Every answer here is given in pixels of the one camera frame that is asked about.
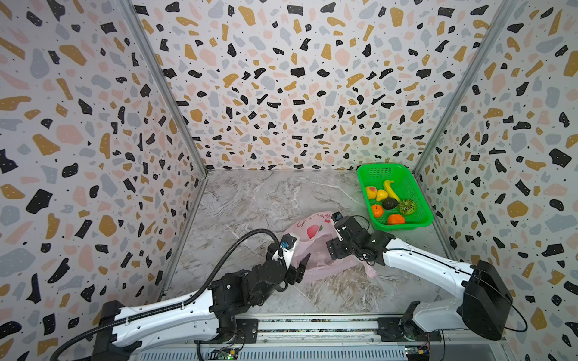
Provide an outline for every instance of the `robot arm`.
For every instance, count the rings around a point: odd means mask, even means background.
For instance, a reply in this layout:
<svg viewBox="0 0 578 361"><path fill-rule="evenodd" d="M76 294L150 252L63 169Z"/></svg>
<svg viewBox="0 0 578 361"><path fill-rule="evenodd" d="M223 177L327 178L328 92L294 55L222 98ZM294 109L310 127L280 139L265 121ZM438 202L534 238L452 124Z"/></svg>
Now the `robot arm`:
<svg viewBox="0 0 578 361"><path fill-rule="evenodd" d="M512 306L512 296L493 265L476 266L423 251L387 232L370 235L354 217L334 213L338 237L327 242L332 259L355 255L413 273L450 292L454 298L432 303L412 302L406 311L402 333L469 328L490 340L499 340Z"/></svg>
<svg viewBox="0 0 578 361"><path fill-rule="evenodd" d="M146 306L125 307L118 301L103 305L101 325L128 320L151 310L180 303L181 307L156 315L126 321L97 333L92 361L126 361L133 352L184 340L223 343L237 332L235 315L262 305L274 292L299 283L309 260L291 266L298 237L286 234L268 247L266 261L249 270L228 273L210 283L207 290L186 304L194 292Z"/></svg>

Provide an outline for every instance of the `gray marble surface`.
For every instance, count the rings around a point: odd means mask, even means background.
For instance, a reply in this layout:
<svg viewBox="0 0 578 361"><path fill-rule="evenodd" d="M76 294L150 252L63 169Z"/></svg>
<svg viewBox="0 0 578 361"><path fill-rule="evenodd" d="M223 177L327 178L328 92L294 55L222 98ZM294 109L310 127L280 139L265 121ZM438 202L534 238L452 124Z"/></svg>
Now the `gray marble surface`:
<svg viewBox="0 0 578 361"><path fill-rule="evenodd" d="M319 211L340 211L368 218L355 171L210 172L165 298L198 289L223 253L242 234L267 228L280 237L292 224ZM395 235L443 255L432 226ZM264 262L270 242L265 235L247 239L216 278ZM430 302L447 296L436 285L405 271L380 265L375 269L375 278L369 278L359 265L313 283L289 286L283 293L275 292L263 306L253 307L250 313L404 312L411 301Z"/></svg>

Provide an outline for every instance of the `wire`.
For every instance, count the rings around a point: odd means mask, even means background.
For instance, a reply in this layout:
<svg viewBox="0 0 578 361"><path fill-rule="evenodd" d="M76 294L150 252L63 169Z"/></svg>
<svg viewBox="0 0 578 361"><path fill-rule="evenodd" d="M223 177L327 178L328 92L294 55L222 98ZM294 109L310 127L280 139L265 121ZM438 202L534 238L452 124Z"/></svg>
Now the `wire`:
<svg viewBox="0 0 578 361"><path fill-rule="evenodd" d="M371 223L369 222L369 220L367 218L365 218L362 215L354 215L354 217L361 217L361 218L365 219L365 222L367 222L367 228L365 230L369 230L369 226L371 225Z"/></svg>
<svg viewBox="0 0 578 361"><path fill-rule="evenodd" d="M420 348L418 348L418 350L421 350L422 348L424 348L424 346L427 346L427 351L429 351L429 332L428 332L428 340L425 344L423 344Z"/></svg>
<svg viewBox="0 0 578 361"><path fill-rule="evenodd" d="M68 340L67 342L63 343L60 347L58 347L56 349L56 351L54 351L54 353L52 354L52 356L50 357L50 361L60 361L58 360L58 357L66 350L68 349L70 346L76 344L77 342L81 341L82 339L86 338L86 337L90 337L93 334L99 333L103 330L106 329L110 329L113 328L115 326L118 325L122 325L126 322L131 322L131 321L135 321L137 319L141 319L141 318L145 318L145 317L149 317L149 316L154 316L154 315L158 315L161 314L163 312L167 312L167 311L172 311L172 310L177 310L181 307L187 306L191 303L193 303L197 298L200 297L200 295L207 289L207 287L210 285L210 283L213 281L213 279L215 278L215 276L217 275L217 273L219 272L219 270L221 269L221 267L223 266L223 264L225 263L225 261L229 258L229 256L233 253L233 251L241 244L243 243L246 239L248 239L251 236L257 235L259 233L264 233L268 236L270 236L273 241L277 244L279 250L281 250L281 245L279 244L279 240L277 239L277 236L275 236L275 234L273 232L271 232L268 229L264 229L264 228L259 228L259 229L254 229L251 230L247 233L245 233L243 236L241 236L231 247L229 247L229 249L225 252L225 254L223 255L223 257L221 257L221 259L219 260L219 262L217 263L217 265L215 266L215 268L213 269L213 271L211 272L211 274L208 276L208 278L205 280L205 283L203 283L203 285L201 286L201 288L199 288L197 290L197 292L192 295L191 297L189 297L187 300L185 300L184 302L178 302L178 303L173 303L167 306L163 306L163 307L158 307L155 308L153 310L149 310L146 312L142 312L140 314L136 314L133 316L129 316L123 319L118 319L116 321L113 321L111 323L107 323L105 325L100 325L97 326L91 330L85 331L83 333L81 333L78 336L75 336L73 338L71 338L70 340ZM281 263L283 264L283 266L285 268L287 268L286 264L285 264L285 260L283 258L281 258ZM92 356L88 356L85 358L81 358L75 361L90 361L92 359Z"/></svg>
<svg viewBox="0 0 578 361"><path fill-rule="evenodd" d="M359 248L359 246L355 242L350 242L349 246L351 247L352 250L351 254L357 257L357 259L359 259L360 261L362 262L365 261L370 266L373 266L369 262L374 262L377 259L377 253L366 248Z"/></svg>
<svg viewBox="0 0 578 361"><path fill-rule="evenodd" d="M520 315L520 317L522 317L522 321L524 321L524 329L523 329L523 330L515 330L515 329L511 329L511 328L509 328L509 327L504 327L504 328L505 328L506 330L510 330L510 331L514 331L514 332L526 332L526 331L528 330L528 322L526 321L526 319L524 318L524 316L522 315L522 313L516 308L516 306L514 306L514 304L513 304L512 302L510 302L510 300L509 300L506 296L504 296L500 291L498 291L498 290L496 289L496 287L494 287L494 286L492 286L491 284L489 284L488 282L482 280L480 277L474 276L474 275L471 274L471 273L468 273L468 272L459 270L459 269L455 268L454 266L448 265L447 263L442 262L441 260L438 260L438 259L436 259L436 258L434 258L434 257L428 256L428 255L426 255L426 254L419 253L419 252L416 252L416 251L412 251L412 250L409 250L409 249L407 249L407 248L389 248L389 249L386 249L386 252L387 252L387 251L406 251L406 252L409 252L409 253L419 254L420 256L423 256L423 257L432 259L432 260L434 260L434 261L436 261L436 262L438 262L438 263L441 263L441 264L443 264L444 266L449 267L449 268L455 270L456 272L465 273L465 274L467 274L467 275L469 275L469 276L477 279L478 281L484 282L488 287L490 287L490 288L493 289L497 294L499 294L500 297L503 298L503 299L514 309L514 311L516 311L516 312L518 313L518 315Z"/></svg>
<svg viewBox="0 0 578 361"><path fill-rule="evenodd" d="M443 340L443 355L442 358L439 359L439 361L443 361L443 359L446 357L446 336L443 335L443 330L440 330L442 332L442 340Z"/></svg>
<svg viewBox="0 0 578 361"><path fill-rule="evenodd" d="M239 329L239 331L243 333L243 344L241 345L241 348L239 348L240 352L243 349L243 347L245 347L245 340L247 340L247 337L245 336L245 331L243 331L242 329Z"/></svg>
<svg viewBox="0 0 578 361"><path fill-rule="evenodd" d="M277 290L277 292L283 292L283 291L286 291L286 290L287 290L287 288L289 287L289 282L287 282L286 280L283 280L283 282L285 282L285 287L283 287L283 288L281 288L281 287L280 287L280 288L278 288L278 286L279 286L279 285L277 285L277 286L275 287L275 289Z"/></svg>
<svg viewBox="0 0 578 361"><path fill-rule="evenodd" d="M221 347L221 348L220 348L220 351L222 351L222 350L224 350L224 349L226 349L226 348L228 348L228 347L232 347L232 346L235 344L235 342L237 342L237 338L239 338L239 333L238 333L238 332L235 333L235 339L233 340L233 342L232 342L230 345L226 345L226 346Z"/></svg>
<svg viewBox="0 0 578 361"><path fill-rule="evenodd" d="M203 359L203 355L201 354L201 343L199 341L195 341L197 343L197 359L198 361L205 361Z"/></svg>

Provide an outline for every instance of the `toy fruit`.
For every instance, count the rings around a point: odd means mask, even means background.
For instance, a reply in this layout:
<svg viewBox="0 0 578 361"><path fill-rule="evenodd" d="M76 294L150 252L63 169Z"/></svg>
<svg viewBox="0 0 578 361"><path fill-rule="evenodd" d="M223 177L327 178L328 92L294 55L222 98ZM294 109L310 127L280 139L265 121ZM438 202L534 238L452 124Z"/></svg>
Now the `toy fruit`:
<svg viewBox="0 0 578 361"><path fill-rule="evenodd" d="M385 198L383 200L383 202L381 203L381 206L383 207L383 209L387 209L388 211L396 208L397 205L398 205L398 201L392 197Z"/></svg>
<svg viewBox="0 0 578 361"><path fill-rule="evenodd" d="M399 197L397 196L397 194L395 194L394 190L391 189L391 183L393 182L394 181L386 180L385 182L383 182L383 188L385 188L385 190L387 191L388 196L395 198L399 202Z"/></svg>
<svg viewBox="0 0 578 361"><path fill-rule="evenodd" d="M414 201L412 201L411 199L404 199L401 202L399 202L399 212L403 215L410 215L413 214L416 209L417 209L417 205Z"/></svg>
<svg viewBox="0 0 578 361"><path fill-rule="evenodd" d="M387 217L387 224L390 226L395 224L405 224L405 218L400 214L392 214Z"/></svg>
<svg viewBox="0 0 578 361"><path fill-rule="evenodd" d="M365 187L365 194L367 194L368 199L375 199L375 197L377 196L377 188Z"/></svg>
<svg viewBox="0 0 578 361"><path fill-rule="evenodd" d="M380 189L377 191L377 196L375 197L375 200L378 202L381 202L382 200L384 200L385 198L387 198L387 192L384 191L383 189Z"/></svg>
<svg viewBox="0 0 578 361"><path fill-rule="evenodd" d="M374 204L371 206L371 212L375 218L379 218L383 215L383 208L379 204Z"/></svg>

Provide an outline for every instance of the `patterned wall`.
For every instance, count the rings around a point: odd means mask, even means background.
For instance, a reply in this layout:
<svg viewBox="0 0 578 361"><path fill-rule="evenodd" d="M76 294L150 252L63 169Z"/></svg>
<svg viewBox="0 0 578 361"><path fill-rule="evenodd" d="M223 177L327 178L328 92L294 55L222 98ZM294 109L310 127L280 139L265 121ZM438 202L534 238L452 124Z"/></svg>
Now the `patterned wall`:
<svg viewBox="0 0 578 361"><path fill-rule="evenodd" d="M156 301L198 180L115 3L0 10L0 359L46 360Z"/></svg>
<svg viewBox="0 0 578 361"><path fill-rule="evenodd" d="M578 355L577 7L519 2L419 176L459 258L493 263L528 320L506 334L525 361Z"/></svg>
<svg viewBox="0 0 578 361"><path fill-rule="evenodd" d="M209 169L414 166L500 1L134 0Z"/></svg>

